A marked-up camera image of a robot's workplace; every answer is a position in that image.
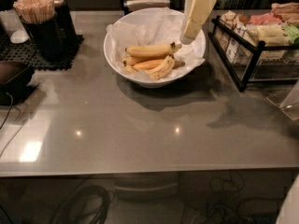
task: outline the metal rack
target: metal rack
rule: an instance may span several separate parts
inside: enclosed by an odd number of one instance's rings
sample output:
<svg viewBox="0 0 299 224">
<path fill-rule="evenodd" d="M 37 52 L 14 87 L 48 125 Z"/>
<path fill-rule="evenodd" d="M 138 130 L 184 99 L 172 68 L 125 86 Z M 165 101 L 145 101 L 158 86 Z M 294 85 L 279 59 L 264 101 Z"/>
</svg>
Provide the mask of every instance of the metal rack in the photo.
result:
<svg viewBox="0 0 299 224">
<path fill-rule="evenodd" d="M 275 46 L 267 47 L 264 41 L 259 41 L 257 46 L 253 46 L 250 42 L 243 37 L 236 34 L 233 30 L 226 27 L 220 22 L 220 16 L 216 19 L 212 19 L 214 23 L 213 32 L 208 33 L 208 36 L 214 45 L 216 51 L 219 53 L 224 65 L 229 71 L 235 85 L 239 91 L 244 91 L 248 84 L 252 83 L 269 83 L 269 82 L 284 82 L 295 83 L 299 79 L 299 63 L 288 63 L 285 65 L 279 65 L 279 61 L 273 62 L 268 65 L 259 65 L 261 62 L 260 57 L 263 51 L 275 51 L 275 50 L 299 50 L 299 46 Z M 220 28 L 230 38 L 233 38 L 240 46 L 243 46 L 252 53 L 251 59 L 247 65 L 242 65 L 240 71 L 240 65 L 233 65 L 226 56 L 225 50 L 223 50 L 219 40 L 215 37 L 216 29 Z M 283 72 L 284 76 L 263 76 L 261 73 L 274 74 Z"/>
</svg>

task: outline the black mat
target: black mat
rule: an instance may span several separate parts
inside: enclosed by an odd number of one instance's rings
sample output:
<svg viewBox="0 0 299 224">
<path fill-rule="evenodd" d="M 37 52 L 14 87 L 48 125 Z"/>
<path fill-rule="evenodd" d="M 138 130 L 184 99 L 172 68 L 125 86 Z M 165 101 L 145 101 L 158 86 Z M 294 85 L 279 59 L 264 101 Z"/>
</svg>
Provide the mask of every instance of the black mat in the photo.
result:
<svg viewBox="0 0 299 224">
<path fill-rule="evenodd" d="M 64 45 L 65 52 L 60 61 L 49 62 L 41 56 L 33 41 L 12 44 L 7 34 L 2 33 L 0 34 L 0 60 L 26 63 L 35 70 L 67 70 L 72 67 L 83 40 L 83 35 L 77 35 L 76 44 Z"/>
</svg>

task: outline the stainless steel surface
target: stainless steel surface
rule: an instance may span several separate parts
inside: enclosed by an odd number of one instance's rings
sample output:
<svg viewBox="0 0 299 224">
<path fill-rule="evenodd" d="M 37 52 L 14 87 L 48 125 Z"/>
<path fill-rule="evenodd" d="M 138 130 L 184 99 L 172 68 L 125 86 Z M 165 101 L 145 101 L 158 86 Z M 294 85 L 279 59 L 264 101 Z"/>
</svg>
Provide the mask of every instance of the stainless steel surface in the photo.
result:
<svg viewBox="0 0 299 224">
<path fill-rule="evenodd" d="M 104 56 L 121 13 L 73 15 L 85 37 L 73 67 L 34 74 L 36 91 L 0 131 L 0 176 L 299 167 L 299 123 L 266 99 L 273 87 L 239 92 L 207 37 L 208 62 L 148 90 Z"/>
</svg>

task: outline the black bottle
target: black bottle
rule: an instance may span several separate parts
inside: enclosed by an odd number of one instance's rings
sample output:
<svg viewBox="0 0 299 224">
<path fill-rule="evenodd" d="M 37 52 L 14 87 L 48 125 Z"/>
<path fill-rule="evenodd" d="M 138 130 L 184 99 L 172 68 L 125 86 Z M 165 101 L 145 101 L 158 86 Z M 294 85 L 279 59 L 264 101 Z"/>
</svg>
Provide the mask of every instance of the black bottle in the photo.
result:
<svg viewBox="0 0 299 224">
<path fill-rule="evenodd" d="M 54 4 L 57 13 L 56 21 L 64 43 L 68 45 L 76 45 L 78 41 L 77 35 L 67 3 L 64 0 L 54 0 Z"/>
</svg>

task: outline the white bowl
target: white bowl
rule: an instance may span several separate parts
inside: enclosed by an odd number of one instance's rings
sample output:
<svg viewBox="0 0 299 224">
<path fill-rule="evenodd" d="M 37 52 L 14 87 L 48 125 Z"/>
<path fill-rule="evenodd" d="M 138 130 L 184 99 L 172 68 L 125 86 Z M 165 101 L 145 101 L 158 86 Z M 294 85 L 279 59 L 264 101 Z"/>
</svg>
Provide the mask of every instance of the white bowl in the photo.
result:
<svg viewBox="0 0 299 224">
<path fill-rule="evenodd" d="M 133 25 L 146 25 L 152 20 L 152 16 L 161 12 L 162 9 L 165 9 L 165 8 L 141 9 L 141 10 L 132 12 L 126 16 L 123 16 L 121 19 L 116 21 L 115 24 L 117 24 L 118 22 L 125 22 L 125 23 L 129 23 L 129 24 L 133 24 Z M 179 16 L 179 20 L 181 21 L 181 23 L 183 22 L 183 20 L 184 20 L 183 13 L 181 13 L 179 11 L 172 10 L 172 9 L 169 9 L 169 11 L 171 13 L 171 16 L 172 15 L 176 16 L 176 19 Z M 205 53 L 205 49 L 206 49 L 206 39 L 205 39 L 205 35 L 204 35 L 203 31 L 201 31 L 199 33 L 199 35 L 196 37 L 196 40 L 193 43 L 194 44 L 192 44 L 192 46 L 193 46 L 194 51 L 196 51 L 196 56 L 202 58 Z M 110 66 L 122 77 L 125 77 L 128 80 L 131 80 L 134 83 L 136 83 L 142 87 L 146 87 L 146 88 L 160 88 L 169 83 L 172 83 L 175 80 L 186 76 L 196 66 L 199 66 L 204 61 L 204 59 L 202 59 L 198 63 L 192 63 L 192 64 L 186 63 L 185 66 L 177 68 L 177 69 L 182 69 L 179 71 L 178 75 L 175 75 L 175 76 L 168 75 L 167 77 L 164 77 L 160 80 L 149 80 L 149 79 L 144 79 L 142 76 L 134 76 L 132 74 L 127 74 L 123 70 L 121 70 L 120 69 L 121 61 L 116 63 L 115 61 L 113 61 L 113 59 L 111 59 L 111 54 L 114 49 L 114 46 L 115 45 L 113 45 L 111 35 L 109 35 L 109 33 L 107 33 L 105 40 L 104 40 L 104 53 L 105 53 L 105 57 L 106 57 L 108 63 L 110 64 Z"/>
</svg>

